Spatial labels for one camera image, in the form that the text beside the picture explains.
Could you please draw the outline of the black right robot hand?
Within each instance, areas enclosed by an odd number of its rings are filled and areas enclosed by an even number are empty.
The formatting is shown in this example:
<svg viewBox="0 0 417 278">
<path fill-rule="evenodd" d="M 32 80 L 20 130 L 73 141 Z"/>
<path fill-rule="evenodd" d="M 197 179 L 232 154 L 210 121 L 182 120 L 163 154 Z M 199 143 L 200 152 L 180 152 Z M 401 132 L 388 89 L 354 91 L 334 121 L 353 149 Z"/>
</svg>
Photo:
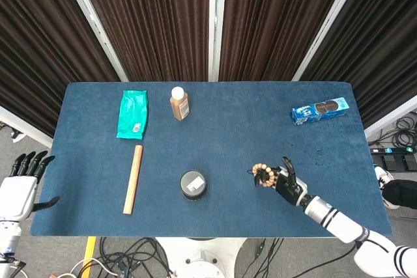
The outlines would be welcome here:
<svg viewBox="0 0 417 278">
<path fill-rule="evenodd" d="M 296 177 L 295 168 L 289 158 L 282 157 L 282 162 L 283 167 L 270 167 L 264 163 L 256 163 L 247 172 L 253 176 L 255 187 L 272 188 L 289 204 L 301 206 L 302 199 L 308 194 L 308 187 Z"/>
</svg>

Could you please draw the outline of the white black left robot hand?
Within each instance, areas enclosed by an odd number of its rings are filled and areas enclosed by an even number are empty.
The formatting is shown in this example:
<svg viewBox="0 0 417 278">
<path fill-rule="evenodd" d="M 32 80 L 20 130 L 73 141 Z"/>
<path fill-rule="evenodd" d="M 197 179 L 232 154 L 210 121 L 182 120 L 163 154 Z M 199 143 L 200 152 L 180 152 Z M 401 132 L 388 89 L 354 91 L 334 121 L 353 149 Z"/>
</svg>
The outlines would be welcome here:
<svg viewBox="0 0 417 278">
<path fill-rule="evenodd" d="M 9 175 L 1 184 L 1 221 L 20 222 L 33 212 L 54 206 L 60 199 L 55 196 L 47 202 L 35 202 L 38 185 L 46 167 L 55 159 L 47 151 L 19 155 Z"/>
</svg>

